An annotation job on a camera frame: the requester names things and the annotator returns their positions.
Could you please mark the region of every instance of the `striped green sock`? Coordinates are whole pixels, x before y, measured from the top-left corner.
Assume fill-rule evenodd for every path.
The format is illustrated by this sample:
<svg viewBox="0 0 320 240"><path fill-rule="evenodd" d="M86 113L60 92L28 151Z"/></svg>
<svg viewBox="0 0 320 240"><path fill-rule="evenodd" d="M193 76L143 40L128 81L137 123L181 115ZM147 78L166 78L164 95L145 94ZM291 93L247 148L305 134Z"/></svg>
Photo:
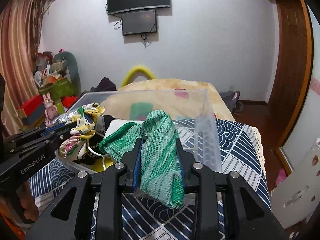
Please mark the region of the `striped green sock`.
<svg viewBox="0 0 320 240"><path fill-rule="evenodd" d="M138 137L145 140L141 149L141 190L169 208L182 206L181 165L176 155L179 135L164 111L151 112L141 125L133 122L123 125L104 138L99 149L121 161L125 152L133 150Z"/></svg>

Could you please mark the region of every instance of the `blue patterned fabric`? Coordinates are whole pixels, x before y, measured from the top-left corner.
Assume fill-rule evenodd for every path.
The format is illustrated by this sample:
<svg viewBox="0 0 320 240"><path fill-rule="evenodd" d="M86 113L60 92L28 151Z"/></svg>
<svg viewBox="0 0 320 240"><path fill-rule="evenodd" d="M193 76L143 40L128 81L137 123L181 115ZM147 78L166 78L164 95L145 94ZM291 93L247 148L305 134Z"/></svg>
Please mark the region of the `blue patterned fabric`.
<svg viewBox="0 0 320 240"><path fill-rule="evenodd" d="M197 149L198 159L203 158L203 138L194 140L195 120L176 120L183 147ZM222 172L238 171L270 207L266 178L256 155L256 137L252 127L237 122L216 120ZM61 161L53 160L30 180L30 188L39 210L43 211L74 173L65 168ZM96 195L91 239L95 239L95 224L99 193ZM224 239L223 205L218 202L221 239ZM122 218L124 239L186 240L191 238L195 206L185 205L172 210L158 201L133 195L122 196Z"/></svg>

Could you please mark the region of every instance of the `metal screw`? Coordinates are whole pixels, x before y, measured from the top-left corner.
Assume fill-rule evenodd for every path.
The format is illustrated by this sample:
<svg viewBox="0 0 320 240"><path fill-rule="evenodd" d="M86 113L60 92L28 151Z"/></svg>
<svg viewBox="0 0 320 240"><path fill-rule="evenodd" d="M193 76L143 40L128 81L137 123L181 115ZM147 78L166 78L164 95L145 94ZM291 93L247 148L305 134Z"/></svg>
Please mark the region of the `metal screw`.
<svg viewBox="0 0 320 240"><path fill-rule="evenodd" d="M233 177L235 179L240 177L240 174L237 171L231 171L229 174L231 177Z"/></svg>
<svg viewBox="0 0 320 240"><path fill-rule="evenodd" d="M199 170L203 168L203 164L202 163L194 163L192 165L195 169Z"/></svg>
<svg viewBox="0 0 320 240"><path fill-rule="evenodd" d="M116 163L115 168L116 169L122 169L124 167L124 163Z"/></svg>
<svg viewBox="0 0 320 240"><path fill-rule="evenodd" d="M82 179L82 178L84 178L85 176L87 176L87 172L86 172L86 171L79 171L79 172L78 172L78 177L79 177L79 178Z"/></svg>

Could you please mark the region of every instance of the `plastic storage box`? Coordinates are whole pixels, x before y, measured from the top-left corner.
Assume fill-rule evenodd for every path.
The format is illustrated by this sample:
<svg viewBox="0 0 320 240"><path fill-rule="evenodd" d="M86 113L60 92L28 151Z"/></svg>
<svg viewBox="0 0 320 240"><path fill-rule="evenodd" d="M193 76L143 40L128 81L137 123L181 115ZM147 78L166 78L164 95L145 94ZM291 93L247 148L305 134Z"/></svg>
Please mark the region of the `plastic storage box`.
<svg viewBox="0 0 320 240"><path fill-rule="evenodd" d="M176 125L183 148L191 151L196 161L221 172L217 127L207 90L93 92L84 94L68 112L92 103L104 106L105 115L124 120L144 120L151 111L165 111ZM95 172L90 166L57 157L74 172Z"/></svg>

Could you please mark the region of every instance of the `toy rabbit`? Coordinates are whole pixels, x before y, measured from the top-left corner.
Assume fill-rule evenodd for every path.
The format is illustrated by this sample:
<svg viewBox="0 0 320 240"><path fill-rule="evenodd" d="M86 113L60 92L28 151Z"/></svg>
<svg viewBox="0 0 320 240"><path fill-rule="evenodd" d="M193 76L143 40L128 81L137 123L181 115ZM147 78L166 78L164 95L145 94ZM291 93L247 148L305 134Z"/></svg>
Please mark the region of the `toy rabbit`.
<svg viewBox="0 0 320 240"><path fill-rule="evenodd" d="M58 109L53 104L53 101L52 101L49 93L47 94L47 96L43 95L43 99L44 99L44 107L45 107L44 124L46 127L51 127L52 120L59 115Z"/></svg>

